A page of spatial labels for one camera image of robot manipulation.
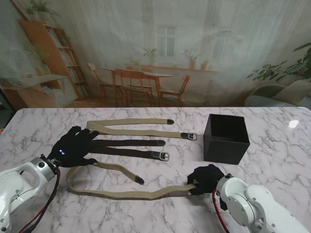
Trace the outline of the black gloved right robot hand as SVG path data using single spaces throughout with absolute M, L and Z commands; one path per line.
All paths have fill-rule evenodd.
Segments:
M 213 164 L 197 167 L 193 173 L 188 175 L 187 184 L 194 184 L 195 188 L 190 189 L 192 196 L 212 193 L 224 173 Z

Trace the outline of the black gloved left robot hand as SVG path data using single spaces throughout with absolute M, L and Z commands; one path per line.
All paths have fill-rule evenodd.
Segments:
M 97 163 L 96 159 L 86 159 L 91 150 L 90 142 L 99 135 L 98 131 L 73 126 L 53 146 L 48 159 L 57 167 L 88 166 Z

